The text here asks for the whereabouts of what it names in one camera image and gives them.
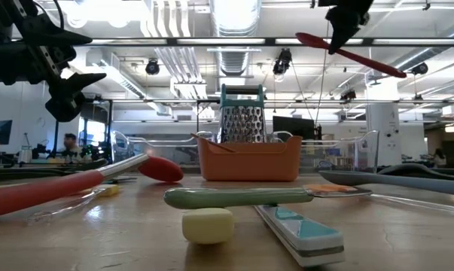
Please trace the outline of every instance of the window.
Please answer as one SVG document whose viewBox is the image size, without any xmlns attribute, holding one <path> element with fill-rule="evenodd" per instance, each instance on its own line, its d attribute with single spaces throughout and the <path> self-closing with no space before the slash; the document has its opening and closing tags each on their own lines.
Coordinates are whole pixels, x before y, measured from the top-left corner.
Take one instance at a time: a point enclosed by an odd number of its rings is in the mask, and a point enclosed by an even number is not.
<svg viewBox="0 0 454 271">
<path fill-rule="evenodd" d="M 79 145 L 84 145 L 84 121 L 87 121 L 87 137 L 86 145 L 98 145 L 98 142 L 105 141 L 105 127 L 104 123 L 100 123 L 93 120 L 85 120 L 80 117 L 79 119 Z"/>
</svg>

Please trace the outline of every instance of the wooden table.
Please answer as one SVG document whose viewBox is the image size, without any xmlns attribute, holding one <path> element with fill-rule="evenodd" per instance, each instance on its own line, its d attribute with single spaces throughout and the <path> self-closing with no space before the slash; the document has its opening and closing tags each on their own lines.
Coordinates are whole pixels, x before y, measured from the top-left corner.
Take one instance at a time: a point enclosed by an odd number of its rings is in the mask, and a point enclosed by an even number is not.
<svg viewBox="0 0 454 271">
<path fill-rule="evenodd" d="M 290 184 L 205 183 L 190 176 L 181 185 L 293 187 L 320 182 L 325 181 L 317 175 Z M 190 244 L 181 234 L 184 211 L 162 200 L 171 187 L 141 177 L 122 184 L 120 195 L 98 199 L 84 211 L 52 224 L 28 227 L 24 222 L 44 206 L 2 216 L 0 270 L 301 270 L 252 207 L 231 208 L 236 231 L 230 242 L 206 247 Z M 454 196 L 365 187 L 454 205 Z M 454 271 L 453 213 L 367 197 L 314 199 L 288 207 L 343 232 L 346 261 L 319 270 Z"/>
</svg>

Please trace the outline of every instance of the box grater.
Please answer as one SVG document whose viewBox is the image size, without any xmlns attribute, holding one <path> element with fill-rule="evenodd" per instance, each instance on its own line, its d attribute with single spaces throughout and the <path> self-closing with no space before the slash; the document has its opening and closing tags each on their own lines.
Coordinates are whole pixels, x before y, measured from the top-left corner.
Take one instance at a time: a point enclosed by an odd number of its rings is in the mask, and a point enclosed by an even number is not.
<svg viewBox="0 0 454 271">
<path fill-rule="evenodd" d="M 227 95 L 256 95 L 256 99 L 227 99 Z M 219 142 L 257 143 L 267 141 L 264 89 L 221 86 Z"/>
</svg>

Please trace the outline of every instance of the orange basket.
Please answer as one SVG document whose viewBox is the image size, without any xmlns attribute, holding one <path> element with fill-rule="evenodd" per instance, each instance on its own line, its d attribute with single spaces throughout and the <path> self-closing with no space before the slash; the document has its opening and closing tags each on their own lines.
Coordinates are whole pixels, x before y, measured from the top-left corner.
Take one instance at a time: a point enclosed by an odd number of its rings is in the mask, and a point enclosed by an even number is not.
<svg viewBox="0 0 454 271">
<path fill-rule="evenodd" d="M 302 138 L 286 143 L 223 143 L 235 153 L 198 139 L 200 169 L 207 181 L 295 181 Z"/>
</svg>

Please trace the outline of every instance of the track light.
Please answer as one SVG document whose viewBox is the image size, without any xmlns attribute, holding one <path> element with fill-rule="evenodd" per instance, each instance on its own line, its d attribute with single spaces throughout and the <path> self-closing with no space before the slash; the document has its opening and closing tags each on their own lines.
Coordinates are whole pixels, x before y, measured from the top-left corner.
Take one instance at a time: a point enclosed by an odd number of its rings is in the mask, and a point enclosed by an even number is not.
<svg viewBox="0 0 454 271">
<path fill-rule="evenodd" d="M 292 53 L 288 48 L 282 48 L 282 52 L 280 52 L 279 58 L 275 61 L 275 65 L 273 66 L 273 74 L 274 75 L 283 75 L 288 68 L 290 68 L 290 62 L 292 61 Z"/>
<path fill-rule="evenodd" d="M 160 72 L 160 66 L 158 65 L 158 59 L 149 59 L 146 65 L 145 71 L 148 75 L 157 75 Z"/>
<path fill-rule="evenodd" d="M 410 72 L 413 73 L 413 75 L 425 75 L 429 70 L 429 67 L 426 63 L 421 63 L 414 67 Z"/>
<path fill-rule="evenodd" d="M 355 98 L 357 98 L 357 95 L 355 95 L 354 89 L 347 90 L 343 95 L 340 96 L 340 100 L 343 101 L 350 101 Z"/>
<path fill-rule="evenodd" d="M 423 101 L 424 99 L 422 98 L 421 94 L 416 94 L 413 98 L 414 101 Z M 414 105 L 421 105 L 422 102 L 414 102 Z"/>
</svg>

